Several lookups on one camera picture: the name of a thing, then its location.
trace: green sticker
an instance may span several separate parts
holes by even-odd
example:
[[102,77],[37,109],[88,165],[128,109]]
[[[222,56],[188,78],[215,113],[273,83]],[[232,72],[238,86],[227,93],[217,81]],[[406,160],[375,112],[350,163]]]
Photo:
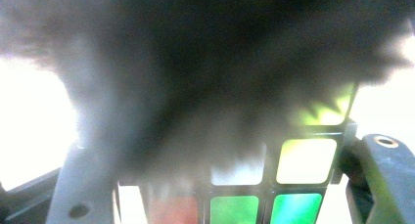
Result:
[[256,223],[259,198],[215,197],[210,201],[210,224]]
[[275,198],[271,224],[313,224],[317,219],[320,194],[291,194]]

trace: screw hole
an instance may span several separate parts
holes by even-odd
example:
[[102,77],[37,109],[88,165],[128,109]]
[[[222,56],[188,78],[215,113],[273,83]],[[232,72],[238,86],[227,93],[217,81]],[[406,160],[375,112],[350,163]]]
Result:
[[72,207],[69,212],[69,217],[72,219],[77,219],[85,216],[89,212],[89,207],[85,204],[77,204]]
[[397,146],[399,146],[395,140],[384,136],[376,136],[374,140],[377,144],[386,148],[397,148]]

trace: cat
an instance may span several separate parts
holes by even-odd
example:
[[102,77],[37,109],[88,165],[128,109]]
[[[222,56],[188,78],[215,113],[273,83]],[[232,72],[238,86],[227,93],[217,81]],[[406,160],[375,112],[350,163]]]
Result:
[[193,184],[296,130],[297,108],[408,66],[383,47],[412,2],[0,0],[0,54],[63,80],[80,147],[114,170]]

